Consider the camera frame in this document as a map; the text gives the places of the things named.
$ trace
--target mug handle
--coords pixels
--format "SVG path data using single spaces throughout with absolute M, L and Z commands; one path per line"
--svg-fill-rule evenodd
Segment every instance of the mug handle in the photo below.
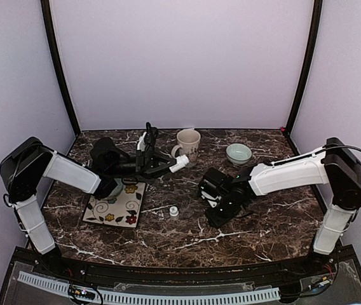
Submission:
M 180 148 L 183 148 L 181 145 L 175 145 L 175 147 L 172 149 L 172 152 L 170 153 L 170 155 L 173 157 L 173 158 L 176 158 L 176 152 L 178 151 L 178 149 Z

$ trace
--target black metal frame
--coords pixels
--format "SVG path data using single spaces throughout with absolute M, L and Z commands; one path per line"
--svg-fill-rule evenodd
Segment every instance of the black metal frame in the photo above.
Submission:
M 65 74 L 62 68 L 62 62 L 60 61 L 60 55 L 58 50 L 58 44 L 55 36 L 55 29 L 52 22 L 52 14 L 49 0 L 41 0 L 43 22 L 45 24 L 46 37 L 48 38 L 49 50 L 53 61 L 53 68 L 58 79 L 60 93 L 64 100 L 67 115 L 71 122 L 74 134 L 77 136 L 81 133 L 78 118 L 74 112 L 71 96 L 67 88 Z
M 353 259 L 361 281 L 361 267 L 353 246 L 339 247 L 339 261 Z M 15 262 L 33 266 L 33 272 L 50 275 L 41 264 L 37 264 L 37 254 L 16 247 L 3 281 L 0 293 L 0 305 L 4 301 L 6 289 Z M 116 266 L 62 258 L 62 262 L 72 271 L 75 280 L 102 287 L 114 287 L 115 283 L 139 283 L 145 285 L 219 285 L 228 283 L 254 282 L 257 287 L 271 285 L 284 289 L 297 285 L 303 275 L 287 273 L 283 270 L 297 270 L 305 257 L 287 259 L 278 262 L 265 262 L 235 267 L 221 268 L 142 268 Z
M 284 128 L 284 131 L 288 133 L 288 135 L 290 135 L 292 129 L 294 128 L 295 120 L 301 106 L 303 93 L 305 91 L 306 83 L 308 81 L 309 71 L 313 59 L 313 52 L 315 51 L 316 39 L 318 36 L 320 16 L 322 14 L 322 4 L 323 0 L 315 0 L 315 2 L 313 3 L 312 20 L 310 23 L 308 44 L 306 45 L 301 76 L 299 77 L 299 82 L 297 84 L 294 102 L 292 103 L 292 108 L 290 110 L 287 126 L 285 126 Z

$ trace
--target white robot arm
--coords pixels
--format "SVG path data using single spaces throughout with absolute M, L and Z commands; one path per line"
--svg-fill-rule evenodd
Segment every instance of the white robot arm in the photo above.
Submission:
M 313 244 L 316 253 L 329 255 L 361 207 L 361 162 L 342 146 L 339 139 L 331 138 L 326 146 L 307 154 L 243 168 L 236 178 L 209 169 L 199 184 L 202 198 L 211 205 L 206 211 L 209 224 L 222 226 L 256 196 L 329 183 L 334 197 Z
M 76 187 L 96 198 L 118 195 L 122 177 L 155 178 L 184 168 L 186 156 L 176 159 L 155 150 L 158 130 L 147 123 L 147 131 L 140 137 L 136 156 L 118 149 L 112 139 L 101 138 L 90 155 L 91 168 L 44 146 L 31 137 L 9 154 L 0 164 L 0 174 L 8 192 L 9 207 L 13 207 L 21 230 L 44 255 L 56 248 L 36 198 L 36 188 L 42 177 L 51 178 Z

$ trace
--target brown marble surface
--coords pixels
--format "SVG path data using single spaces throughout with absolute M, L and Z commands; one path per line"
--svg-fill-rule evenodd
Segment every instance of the brown marble surface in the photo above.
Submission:
M 231 143 L 248 145 L 253 158 L 247 165 L 292 156 L 277 130 L 199 130 L 200 157 L 194 168 L 148 182 L 137 229 L 98 226 L 81 221 L 86 194 L 56 182 L 43 212 L 51 234 L 63 255 L 84 261 L 157 268 L 238 266 L 279 261 L 306 255 L 322 220 L 322 211 L 309 187 L 278 191 L 256 199 L 255 213 L 233 219 L 221 229 L 209 227 L 208 207 L 197 196 L 205 170 L 215 167 L 235 175 L 239 167 L 225 156 Z M 169 153 L 177 130 L 161 130 L 156 147 Z M 99 138 L 109 136 L 116 145 L 135 154 L 142 131 L 83 132 L 70 157 L 89 164 L 90 149 Z M 176 205 L 179 220 L 169 207 Z

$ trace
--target light green bowl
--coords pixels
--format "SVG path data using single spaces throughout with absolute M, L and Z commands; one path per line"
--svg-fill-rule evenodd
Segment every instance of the light green bowl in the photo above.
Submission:
M 244 144 L 234 143 L 226 149 L 227 159 L 237 165 L 246 164 L 252 156 L 251 149 Z

